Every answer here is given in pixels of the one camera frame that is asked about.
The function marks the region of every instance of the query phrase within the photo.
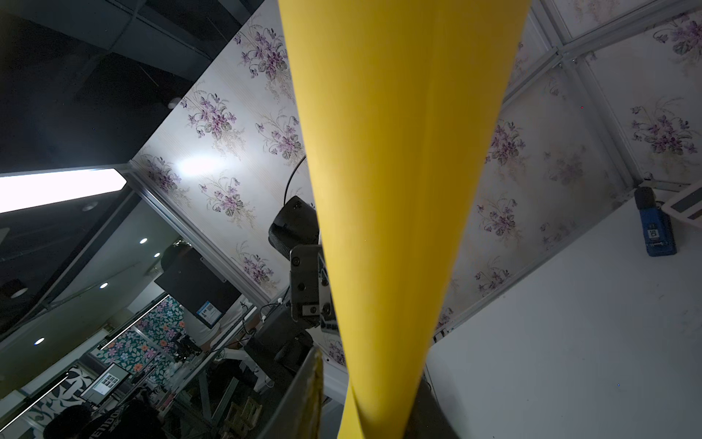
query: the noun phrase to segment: black t-shirt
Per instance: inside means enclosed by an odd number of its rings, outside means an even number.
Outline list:
[[[114,408],[89,423],[79,439],[166,439],[158,412],[140,400]]]

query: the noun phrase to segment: ceiling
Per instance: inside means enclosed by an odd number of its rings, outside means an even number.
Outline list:
[[[0,229],[9,229],[0,242],[0,285],[19,279],[29,287],[16,299],[0,296],[0,333],[29,312],[128,192],[126,189],[0,214]]]
[[[144,237],[148,241],[139,244]],[[154,255],[177,238],[177,232],[154,209],[139,202],[56,301],[103,282],[108,286],[94,286],[0,343],[0,355],[12,358],[0,362],[0,398],[76,348],[131,303],[154,278],[153,272],[148,273],[157,262]],[[41,337],[46,340],[34,346]]]
[[[126,163],[259,4],[0,1],[0,173]]]

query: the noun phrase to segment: blue device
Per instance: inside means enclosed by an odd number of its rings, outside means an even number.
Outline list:
[[[677,253],[670,217],[656,203],[656,195],[651,188],[638,188],[634,191],[636,207],[644,228],[644,241],[649,256],[667,256]]]

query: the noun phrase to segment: yellow fabric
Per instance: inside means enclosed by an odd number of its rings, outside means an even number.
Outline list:
[[[528,0],[280,0],[352,385],[340,438],[399,438]]]

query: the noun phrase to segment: person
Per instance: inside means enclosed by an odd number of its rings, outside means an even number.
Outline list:
[[[175,244],[168,246],[164,250],[164,254],[161,257],[160,263],[161,268],[165,272],[168,270],[177,258],[191,251],[192,247],[190,244],[183,240],[177,241]],[[248,301],[244,296],[239,296],[239,298],[230,306],[230,308],[224,313],[224,315],[217,321],[212,328],[207,327],[197,316],[188,311],[183,305],[180,305],[180,309],[183,310],[183,323],[185,324],[185,333],[188,335],[195,344],[197,344],[203,352],[209,352],[214,344],[218,342],[224,333],[231,328],[233,325],[240,321],[241,316],[251,309],[252,303]],[[247,327],[255,326],[255,323],[248,323]]]
[[[158,412],[137,398],[91,420],[86,405],[72,405],[48,423],[44,439],[166,439]]]
[[[203,352],[208,352],[232,325],[241,320],[242,313],[251,309],[251,302],[240,296],[212,328],[208,328],[199,318],[180,305],[183,310],[185,333],[190,336]]]

